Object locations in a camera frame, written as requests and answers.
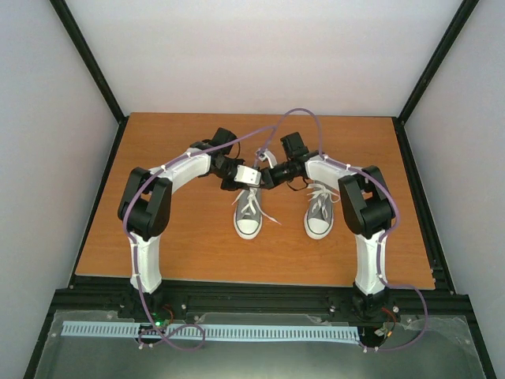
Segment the white shoelace of sneaker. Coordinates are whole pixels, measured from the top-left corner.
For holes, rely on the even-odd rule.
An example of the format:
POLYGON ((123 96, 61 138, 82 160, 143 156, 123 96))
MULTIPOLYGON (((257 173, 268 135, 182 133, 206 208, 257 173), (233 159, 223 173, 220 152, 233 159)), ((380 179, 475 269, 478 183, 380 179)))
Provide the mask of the white shoelace of sneaker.
POLYGON ((281 223, 276 218, 269 216, 261 208, 260 195, 260 189, 254 187, 243 189, 237 195, 233 202, 233 205, 236 205, 236 213, 238 214, 238 219, 242 220, 247 216, 251 220, 257 220, 260 222, 263 217, 266 217, 268 220, 281 225, 281 223))
POLYGON ((334 204, 340 201, 339 193, 318 182, 309 184, 308 188, 311 190, 308 219, 323 220, 330 223, 334 217, 334 204))

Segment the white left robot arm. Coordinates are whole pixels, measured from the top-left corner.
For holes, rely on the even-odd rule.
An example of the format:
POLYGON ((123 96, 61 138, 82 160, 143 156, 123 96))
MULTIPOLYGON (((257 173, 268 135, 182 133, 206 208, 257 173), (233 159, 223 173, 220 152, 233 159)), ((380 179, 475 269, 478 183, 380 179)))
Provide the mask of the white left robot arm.
POLYGON ((132 254, 130 283, 142 293, 136 307, 145 317, 157 317, 164 298, 155 291, 162 283, 159 270, 160 236, 170 219, 172 195, 195 178, 215 175, 220 189, 242 190, 244 183, 234 180, 245 161, 229 154, 240 140, 228 129, 217 129, 212 139, 197 141, 181 155, 159 167, 134 168, 129 174, 118 218, 122 221, 132 254))

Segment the grey sneaker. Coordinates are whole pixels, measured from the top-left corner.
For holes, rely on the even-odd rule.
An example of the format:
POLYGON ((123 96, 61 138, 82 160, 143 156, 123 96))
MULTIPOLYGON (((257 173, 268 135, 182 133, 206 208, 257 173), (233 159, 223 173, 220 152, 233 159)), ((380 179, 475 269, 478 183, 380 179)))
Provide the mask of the grey sneaker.
POLYGON ((243 189, 233 202, 234 228, 240 238, 254 239, 261 230, 263 214, 260 208, 260 190, 243 189))
POLYGON ((331 232, 335 215, 335 204, 340 201, 338 191, 324 185, 322 182, 313 182, 308 185, 309 207, 304 216, 306 234, 315 240, 321 240, 331 232))

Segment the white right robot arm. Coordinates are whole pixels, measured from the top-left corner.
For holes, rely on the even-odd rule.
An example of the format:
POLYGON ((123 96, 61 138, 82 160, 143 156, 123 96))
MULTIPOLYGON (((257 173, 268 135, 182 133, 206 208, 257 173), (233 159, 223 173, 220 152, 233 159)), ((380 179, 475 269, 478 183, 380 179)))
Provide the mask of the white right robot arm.
POLYGON ((261 170, 261 186, 273 189, 294 178, 311 180, 323 189, 338 192, 346 226, 354 234, 357 246, 357 274, 353 285, 364 295, 385 290, 385 251, 387 236, 398 207, 392 199, 380 169, 376 166, 354 167, 328 155, 309 151, 299 133, 281 139, 286 162, 274 163, 266 149, 257 151, 269 167, 261 170))

